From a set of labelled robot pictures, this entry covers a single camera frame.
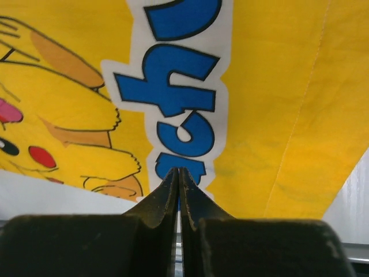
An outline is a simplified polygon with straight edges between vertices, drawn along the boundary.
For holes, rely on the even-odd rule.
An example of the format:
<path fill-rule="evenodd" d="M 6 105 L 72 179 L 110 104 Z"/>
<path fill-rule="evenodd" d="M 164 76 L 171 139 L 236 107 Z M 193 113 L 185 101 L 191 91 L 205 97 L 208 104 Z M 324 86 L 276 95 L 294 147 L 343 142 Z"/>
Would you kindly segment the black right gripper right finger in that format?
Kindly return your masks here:
<path fill-rule="evenodd" d="M 237 219 L 179 170 L 185 276 L 354 276 L 337 234 L 320 220 Z"/>

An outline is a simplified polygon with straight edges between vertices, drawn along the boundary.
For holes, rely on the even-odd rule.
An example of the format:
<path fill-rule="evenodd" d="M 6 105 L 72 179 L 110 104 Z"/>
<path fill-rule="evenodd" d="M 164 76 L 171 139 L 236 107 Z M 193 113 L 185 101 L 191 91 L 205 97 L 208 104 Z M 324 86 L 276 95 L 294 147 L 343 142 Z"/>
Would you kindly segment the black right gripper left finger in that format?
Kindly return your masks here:
<path fill-rule="evenodd" d="M 22 215 L 1 228 L 2 276 L 174 276 L 178 169 L 120 215 Z"/>

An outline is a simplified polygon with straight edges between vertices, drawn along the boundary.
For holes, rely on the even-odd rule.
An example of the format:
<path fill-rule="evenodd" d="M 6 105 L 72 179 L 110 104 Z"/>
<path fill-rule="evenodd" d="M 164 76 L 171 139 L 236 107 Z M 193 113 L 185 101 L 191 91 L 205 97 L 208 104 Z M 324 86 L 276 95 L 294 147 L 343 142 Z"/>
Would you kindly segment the yellow Pikachu placemat cloth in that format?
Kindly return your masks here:
<path fill-rule="evenodd" d="M 367 149 L 367 1 L 1 2 L 2 204 L 320 219 Z"/>

